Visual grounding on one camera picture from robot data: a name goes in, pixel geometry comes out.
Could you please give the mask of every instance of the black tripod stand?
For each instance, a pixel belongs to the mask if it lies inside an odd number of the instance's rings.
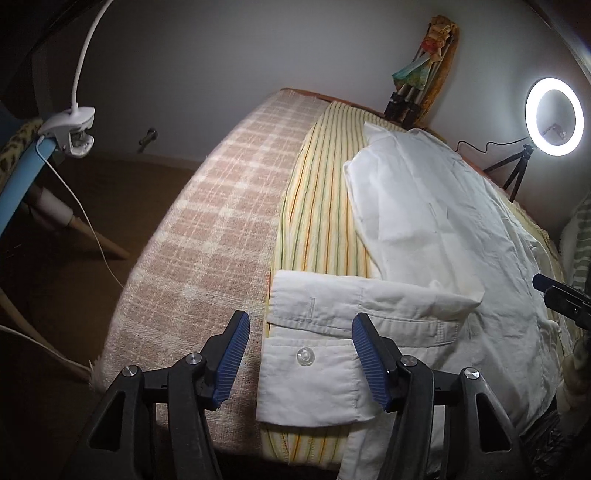
[[[511,163],[515,160],[519,160],[519,162],[517,163],[517,165],[515,166],[515,168],[511,172],[511,175],[509,175],[509,178],[507,179],[507,181],[503,185],[503,190],[506,190],[507,188],[509,188],[509,185],[511,185],[513,180],[515,180],[515,177],[517,177],[517,180],[515,181],[515,186],[513,187],[513,192],[511,192],[511,198],[509,198],[509,201],[511,203],[513,202],[513,200],[515,200],[515,195],[517,195],[517,190],[519,190],[519,186],[521,185],[521,180],[523,180],[523,175],[525,175],[525,169],[527,168],[527,161],[530,159],[531,154],[533,152],[534,152],[534,147],[532,147],[529,144],[526,144],[523,146],[523,150],[521,151],[521,153],[516,153],[515,155],[511,155],[510,157],[508,157],[504,160],[501,160],[498,163],[495,163],[492,167],[488,167],[484,171],[484,173],[489,173],[493,170],[496,170],[499,167],[503,167],[504,165],[507,165],[508,163]]]

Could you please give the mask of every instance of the shirt button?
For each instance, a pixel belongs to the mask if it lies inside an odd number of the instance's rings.
[[[314,359],[316,358],[316,356],[314,355],[314,350],[312,350],[312,348],[308,348],[308,347],[300,348],[297,351],[296,357],[297,357],[297,362],[302,367],[307,367],[307,366],[313,364]]]

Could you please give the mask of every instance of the ring light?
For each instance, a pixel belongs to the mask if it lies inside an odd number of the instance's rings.
[[[574,109],[574,132],[563,145],[549,143],[540,133],[537,122],[538,107],[542,97],[551,90],[558,90],[566,95]],[[536,83],[530,91],[525,103],[525,124],[530,138],[542,152],[559,157],[571,153],[583,136],[583,109],[573,89],[561,80],[545,78]]]

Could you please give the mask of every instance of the mattress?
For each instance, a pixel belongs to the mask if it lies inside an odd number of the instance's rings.
[[[249,114],[195,173],[132,270],[94,383],[106,389],[128,364],[168,367],[220,333],[234,310],[245,310],[251,335],[230,399],[207,412],[214,444],[287,463],[337,465],[348,426],[260,430],[256,386],[274,270],[372,276],[341,175],[342,164],[365,146],[365,121],[399,129],[359,108],[290,90]],[[518,218],[539,230],[524,212]]]

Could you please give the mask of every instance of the yellow striped sheet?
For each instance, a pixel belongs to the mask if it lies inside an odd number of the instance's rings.
[[[363,124],[400,127],[369,112],[333,102],[303,142],[285,192],[271,279],[277,270],[369,277],[371,260],[353,224],[343,164],[367,146]],[[265,334],[269,333],[268,325]],[[263,457],[296,465],[337,467],[349,426],[304,429],[261,425]]]

